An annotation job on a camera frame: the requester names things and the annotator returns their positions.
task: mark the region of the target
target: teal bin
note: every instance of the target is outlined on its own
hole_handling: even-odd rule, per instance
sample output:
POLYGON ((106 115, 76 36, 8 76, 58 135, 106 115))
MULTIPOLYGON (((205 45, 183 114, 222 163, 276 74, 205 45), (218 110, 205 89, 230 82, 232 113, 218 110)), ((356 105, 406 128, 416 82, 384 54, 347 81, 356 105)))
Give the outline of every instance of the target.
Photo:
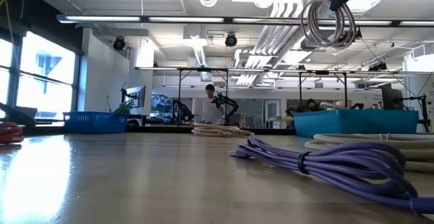
POLYGON ((417 111, 339 109, 294 114, 298 136, 315 134, 415 134, 417 111))

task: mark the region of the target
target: red object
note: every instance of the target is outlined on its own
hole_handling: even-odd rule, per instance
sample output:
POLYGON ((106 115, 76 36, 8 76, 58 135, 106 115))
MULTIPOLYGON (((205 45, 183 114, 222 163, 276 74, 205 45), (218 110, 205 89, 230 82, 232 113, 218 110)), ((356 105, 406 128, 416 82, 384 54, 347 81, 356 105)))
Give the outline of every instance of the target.
POLYGON ((10 144, 14 137, 22 135, 22 127, 13 122, 0 124, 0 144, 10 144))

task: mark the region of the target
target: wooden tabletop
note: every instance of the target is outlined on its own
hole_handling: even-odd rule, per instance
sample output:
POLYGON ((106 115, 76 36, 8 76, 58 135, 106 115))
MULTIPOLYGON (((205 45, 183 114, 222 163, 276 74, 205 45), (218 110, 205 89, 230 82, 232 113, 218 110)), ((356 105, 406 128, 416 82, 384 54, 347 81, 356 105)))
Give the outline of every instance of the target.
MULTIPOLYGON (((259 137, 297 151, 306 141, 259 137)), ((0 223, 431 223, 315 177, 229 157, 244 143, 125 133, 1 146, 0 223)), ((434 196, 434 175, 406 178, 421 196, 434 196)))

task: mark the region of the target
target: door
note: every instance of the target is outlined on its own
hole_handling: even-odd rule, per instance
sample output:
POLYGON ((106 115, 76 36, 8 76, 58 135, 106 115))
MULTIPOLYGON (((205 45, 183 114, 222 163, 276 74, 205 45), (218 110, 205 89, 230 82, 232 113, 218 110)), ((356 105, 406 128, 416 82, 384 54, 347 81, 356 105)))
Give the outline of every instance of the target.
MULTIPOLYGON (((280 116, 280 100, 265 100, 265 121, 277 120, 277 116, 280 116)), ((270 128, 280 128, 279 122, 266 123, 270 128)))

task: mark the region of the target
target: computer monitor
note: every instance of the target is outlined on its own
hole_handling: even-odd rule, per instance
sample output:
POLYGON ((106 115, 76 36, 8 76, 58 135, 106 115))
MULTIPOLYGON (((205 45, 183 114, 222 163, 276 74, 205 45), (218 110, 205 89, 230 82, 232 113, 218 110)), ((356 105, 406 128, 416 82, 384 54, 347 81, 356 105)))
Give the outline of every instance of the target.
POLYGON ((255 128, 255 118, 252 116, 245 116, 244 125, 246 128, 255 128))
POLYGON ((384 109, 403 110, 402 92, 392 89, 392 84, 381 86, 382 105, 384 109))
POLYGON ((128 88, 125 100, 134 101, 134 105, 137 108, 144 107, 144 95, 146 94, 146 86, 140 86, 135 88, 128 88))

